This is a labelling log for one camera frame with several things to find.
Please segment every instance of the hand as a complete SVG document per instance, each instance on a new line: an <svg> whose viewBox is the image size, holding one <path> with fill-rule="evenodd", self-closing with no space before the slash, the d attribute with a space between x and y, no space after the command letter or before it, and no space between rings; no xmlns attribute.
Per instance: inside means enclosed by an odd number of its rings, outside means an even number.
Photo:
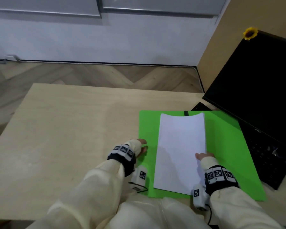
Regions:
<svg viewBox="0 0 286 229"><path fill-rule="evenodd" d="M205 153L200 153L200 154L195 153L195 157L196 157L199 161L201 161L202 158L205 158L205 157L213 157L213 158L215 158L214 154L209 153L209 152L206 152L206 154L205 154Z"/></svg>
<svg viewBox="0 0 286 229"><path fill-rule="evenodd" d="M147 144L147 141L144 140L144 139L137 139L137 140L138 140L139 142L141 142L142 145ZM141 148L141 152L139 153L139 155L137 156L137 158L138 158L139 156L141 156L143 153L146 153L146 152L147 152L147 149L148 149L148 146L142 147L142 148Z"/></svg>

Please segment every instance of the black cable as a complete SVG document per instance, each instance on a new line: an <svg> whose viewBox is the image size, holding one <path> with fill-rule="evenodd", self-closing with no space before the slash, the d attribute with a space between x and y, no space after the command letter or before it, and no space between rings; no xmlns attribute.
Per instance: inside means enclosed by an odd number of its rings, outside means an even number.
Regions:
<svg viewBox="0 0 286 229"><path fill-rule="evenodd" d="M143 190L143 191L139 191L139 192L137 192L137 193L142 193L142 192L146 192L146 191L148 191L148 188L147 187L145 187L145 186L142 186L142 185L139 185L139 184L136 184L136 183L134 183L134 182L128 182L129 184L133 184L133 185L137 185L137 186L140 186L140 187L143 187L143 188L145 188L146 190Z"/></svg>
<svg viewBox="0 0 286 229"><path fill-rule="evenodd" d="M210 208L210 219L209 219L209 222L208 222L208 225L209 225L210 222L211 222L211 218L212 218L212 210L211 210L211 207L209 206L209 204L206 204L206 206L208 206Z"/></svg>

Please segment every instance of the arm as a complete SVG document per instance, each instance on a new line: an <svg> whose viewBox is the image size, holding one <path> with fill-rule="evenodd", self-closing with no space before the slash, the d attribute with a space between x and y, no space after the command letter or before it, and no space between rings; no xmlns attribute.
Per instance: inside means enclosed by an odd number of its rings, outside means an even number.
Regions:
<svg viewBox="0 0 286 229"><path fill-rule="evenodd" d="M201 166L206 173L211 168L220 167L213 154L205 154L200 160ZM283 228L234 182L220 181L209 184L206 177L206 192L211 196L210 204L214 214L220 221L221 228Z"/></svg>
<svg viewBox="0 0 286 229"><path fill-rule="evenodd" d="M141 139L125 143L133 152L131 161L128 161L129 157L127 160L118 155L119 150L113 150L108 160L90 170L75 189L54 203L46 216L28 228L90 229L99 224L106 225L116 214L123 179L133 171L136 156L141 152L141 142L146 143Z"/></svg>

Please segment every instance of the monitor screen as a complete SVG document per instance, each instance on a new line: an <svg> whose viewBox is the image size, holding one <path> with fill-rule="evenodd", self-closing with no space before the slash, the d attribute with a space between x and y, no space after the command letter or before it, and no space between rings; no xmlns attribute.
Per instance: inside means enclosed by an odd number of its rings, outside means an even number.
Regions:
<svg viewBox="0 0 286 229"><path fill-rule="evenodd" d="M203 99L286 146L286 39L243 39Z"/></svg>

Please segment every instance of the wall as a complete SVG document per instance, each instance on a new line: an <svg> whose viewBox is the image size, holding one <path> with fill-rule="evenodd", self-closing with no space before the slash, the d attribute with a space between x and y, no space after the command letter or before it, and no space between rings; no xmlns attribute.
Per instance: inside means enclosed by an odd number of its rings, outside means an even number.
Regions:
<svg viewBox="0 0 286 229"><path fill-rule="evenodd" d="M205 91L250 26L286 38L286 0L230 1L197 66Z"/></svg>
<svg viewBox="0 0 286 229"><path fill-rule="evenodd" d="M217 18L102 14L102 19L0 12L0 59L198 64Z"/></svg>

